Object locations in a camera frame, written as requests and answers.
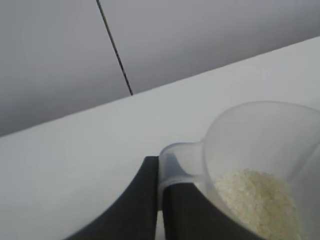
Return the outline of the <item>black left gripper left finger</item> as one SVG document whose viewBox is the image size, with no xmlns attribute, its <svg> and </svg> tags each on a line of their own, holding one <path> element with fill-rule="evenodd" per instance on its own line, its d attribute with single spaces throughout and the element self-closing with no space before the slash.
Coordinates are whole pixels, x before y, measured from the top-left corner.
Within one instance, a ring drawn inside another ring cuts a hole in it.
<svg viewBox="0 0 320 240">
<path fill-rule="evenodd" d="M 121 196 L 69 240 L 153 240 L 158 214 L 159 158 L 144 158 Z"/>
</svg>

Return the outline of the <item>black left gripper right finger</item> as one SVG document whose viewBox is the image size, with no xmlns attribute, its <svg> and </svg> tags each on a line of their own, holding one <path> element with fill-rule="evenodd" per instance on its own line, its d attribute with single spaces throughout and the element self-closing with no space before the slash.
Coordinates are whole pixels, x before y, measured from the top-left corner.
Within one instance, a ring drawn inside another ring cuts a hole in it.
<svg viewBox="0 0 320 240">
<path fill-rule="evenodd" d="M 192 183 L 167 187 L 162 215 L 167 240 L 249 240 L 250 233 L 217 209 Z"/>
</svg>

